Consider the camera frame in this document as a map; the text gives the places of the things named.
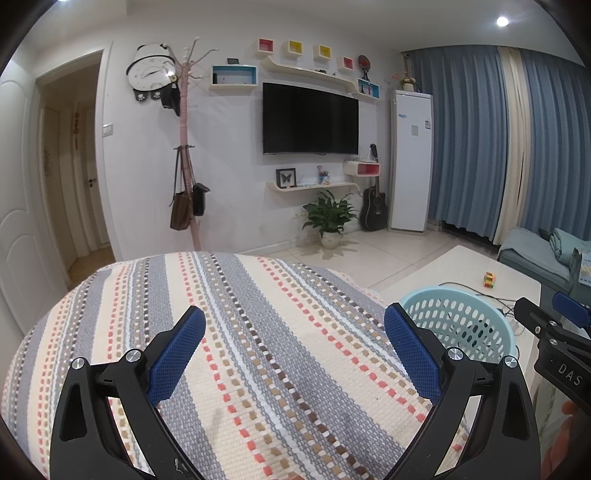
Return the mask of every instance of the laundry basket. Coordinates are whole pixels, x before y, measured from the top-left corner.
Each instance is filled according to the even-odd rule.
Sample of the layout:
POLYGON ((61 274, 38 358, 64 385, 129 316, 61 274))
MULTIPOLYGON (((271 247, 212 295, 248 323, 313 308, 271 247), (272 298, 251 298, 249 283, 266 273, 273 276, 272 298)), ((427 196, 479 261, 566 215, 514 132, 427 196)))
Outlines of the laundry basket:
POLYGON ((432 287, 406 295, 400 305, 421 328, 472 360, 498 363, 515 356, 515 336, 505 317, 489 303, 455 288, 432 287))

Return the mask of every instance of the door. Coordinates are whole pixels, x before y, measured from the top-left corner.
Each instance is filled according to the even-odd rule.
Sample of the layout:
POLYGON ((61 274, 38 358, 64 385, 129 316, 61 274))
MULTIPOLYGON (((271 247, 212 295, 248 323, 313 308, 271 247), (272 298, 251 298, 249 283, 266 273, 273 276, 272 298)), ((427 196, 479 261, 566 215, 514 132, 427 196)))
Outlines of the door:
POLYGON ((33 77, 11 60, 0 76, 0 288, 23 332, 60 300, 64 286, 51 270, 33 213, 28 152, 33 91, 33 77))
POLYGON ((90 188, 90 201, 96 222, 96 230, 99 234, 99 243, 102 247, 109 244, 109 234, 107 233, 107 224, 103 207, 100 202, 100 191, 98 182, 98 171, 96 169, 95 154, 95 110, 86 111, 86 171, 88 175, 88 186, 90 188))
POLYGON ((64 267, 69 270, 76 261, 76 246, 70 232, 60 173, 60 114, 45 108, 43 122, 43 175, 51 229, 64 267))

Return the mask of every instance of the ceiling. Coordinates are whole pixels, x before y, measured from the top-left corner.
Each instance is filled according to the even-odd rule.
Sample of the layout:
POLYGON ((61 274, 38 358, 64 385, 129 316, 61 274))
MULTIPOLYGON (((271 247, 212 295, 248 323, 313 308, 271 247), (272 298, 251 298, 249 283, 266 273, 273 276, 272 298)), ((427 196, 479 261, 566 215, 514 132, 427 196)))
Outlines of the ceiling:
MULTIPOLYGON (((167 0, 167 5, 183 0, 167 0)), ((191 0, 199 4, 206 0, 191 0)), ((491 44, 543 51, 581 63, 558 25, 534 0, 228 0, 298 11, 363 34, 397 51, 491 44), (509 26, 499 28, 503 15, 509 26)), ((28 36, 43 50, 162 0, 69 0, 56 3, 28 36)))

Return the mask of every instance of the doorway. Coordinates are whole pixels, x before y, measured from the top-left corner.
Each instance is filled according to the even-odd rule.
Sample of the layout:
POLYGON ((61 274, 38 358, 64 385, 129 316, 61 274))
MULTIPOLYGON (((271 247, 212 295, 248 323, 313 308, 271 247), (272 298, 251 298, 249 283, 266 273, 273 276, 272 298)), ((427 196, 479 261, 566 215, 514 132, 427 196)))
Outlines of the doorway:
POLYGON ((48 220, 70 289, 115 261, 100 200, 95 103, 101 54, 38 80, 42 181, 48 220))

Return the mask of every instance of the potted plant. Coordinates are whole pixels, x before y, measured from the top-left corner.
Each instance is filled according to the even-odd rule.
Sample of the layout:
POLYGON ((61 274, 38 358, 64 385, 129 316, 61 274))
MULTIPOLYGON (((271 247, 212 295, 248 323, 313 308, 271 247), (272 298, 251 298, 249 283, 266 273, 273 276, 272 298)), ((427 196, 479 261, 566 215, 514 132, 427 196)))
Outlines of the potted plant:
POLYGON ((351 213, 353 205, 347 200, 349 195, 351 194, 348 193, 337 201, 331 192, 320 192, 317 203, 304 205, 308 221, 304 223, 302 229, 307 226, 318 228, 320 242, 325 248, 336 248, 345 224, 356 218, 356 215, 351 213))
POLYGON ((407 92, 414 92, 414 86, 417 84, 417 81, 413 77, 407 77, 407 72, 404 72, 404 76, 400 76, 398 73, 392 75, 394 80, 397 80, 400 84, 401 90, 406 90, 407 92))

